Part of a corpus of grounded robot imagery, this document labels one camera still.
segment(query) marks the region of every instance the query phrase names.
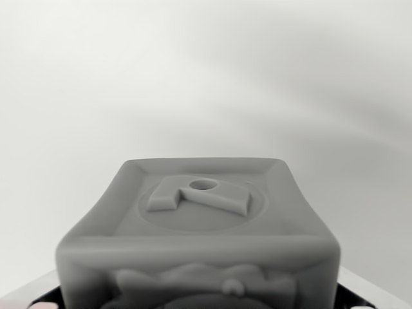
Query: cube side face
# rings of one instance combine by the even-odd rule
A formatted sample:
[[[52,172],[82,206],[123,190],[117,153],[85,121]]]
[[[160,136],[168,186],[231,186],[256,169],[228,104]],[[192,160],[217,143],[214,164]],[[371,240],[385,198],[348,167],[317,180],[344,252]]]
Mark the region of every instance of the cube side face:
[[[231,304],[241,296],[245,304],[256,308],[332,308],[339,245],[307,209],[284,162],[248,158],[142,161],[126,162],[96,206],[59,244],[57,271],[67,309],[136,305],[149,309],[179,301],[194,305],[206,301],[209,294],[213,295],[210,304],[219,297]],[[207,180],[197,183],[202,190],[208,190],[204,185],[210,185],[209,180],[249,190],[248,207],[255,207],[254,212],[238,211],[236,202],[245,201],[244,191],[229,188],[242,194],[217,191],[223,197],[204,205],[205,200],[199,203],[199,195],[191,191],[192,200],[184,197],[172,204],[183,220],[196,215],[197,209],[196,218],[229,222],[226,229],[192,230],[193,225],[182,225],[175,218],[176,209],[148,211],[151,217],[147,213],[145,217],[150,197],[162,180],[181,175],[189,176],[186,184],[179,182],[188,190],[199,179]],[[232,198],[229,210],[220,208],[225,198]],[[294,203],[300,204],[289,211]],[[162,200],[155,204],[162,205]],[[303,222],[296,218],[300,209],[310,218]],[[176,221],[162,226],[165,220]]]

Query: gray 3d printed cube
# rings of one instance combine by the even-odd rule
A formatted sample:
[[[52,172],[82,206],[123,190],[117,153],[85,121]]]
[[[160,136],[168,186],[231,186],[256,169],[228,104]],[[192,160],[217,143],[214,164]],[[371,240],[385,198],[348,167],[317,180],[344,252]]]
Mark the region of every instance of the gray 3d printed cube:
[[[67,309],[332,309],[339,257],[266,158],[127,161],[56,251]]]

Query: circular recess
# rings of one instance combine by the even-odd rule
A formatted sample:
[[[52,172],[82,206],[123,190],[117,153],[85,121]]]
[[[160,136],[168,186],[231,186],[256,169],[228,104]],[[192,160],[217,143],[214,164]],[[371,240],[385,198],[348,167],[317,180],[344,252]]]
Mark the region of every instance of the circular recess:
[[[189,187],[196,190],[210,190],[215,188],[218,183],[210,179],[199,179],[191,182]]]

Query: white wall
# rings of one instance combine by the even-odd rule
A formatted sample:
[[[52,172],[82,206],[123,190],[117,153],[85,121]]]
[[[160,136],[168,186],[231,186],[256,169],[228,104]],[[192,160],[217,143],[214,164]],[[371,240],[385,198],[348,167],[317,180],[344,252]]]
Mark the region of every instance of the white wall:
[[[407,1],[1,1],[0,295],[123,161],[282,158],[342,263],[412,303]]]

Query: circular relief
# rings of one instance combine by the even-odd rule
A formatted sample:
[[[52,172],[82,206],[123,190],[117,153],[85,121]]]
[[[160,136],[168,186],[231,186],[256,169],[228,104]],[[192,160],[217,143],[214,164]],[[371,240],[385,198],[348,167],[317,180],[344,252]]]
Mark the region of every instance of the circular relief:
[[[194,180],[189,187],[195,190],[210,190],[218,182],[209,179]],[[163,228],[180,230],[184,232],[210,232],[214,230],[229,229],[244,224],[255,218],[265,205],[263,194],[251,183],[236,183],[247,188],[250,193],[248,213],[246,216],[228,212],[216,207],[181,199],[177,209],[147,211],[147,204],[158,184],[148,189],[138,201],[138,212],[146,221]]]

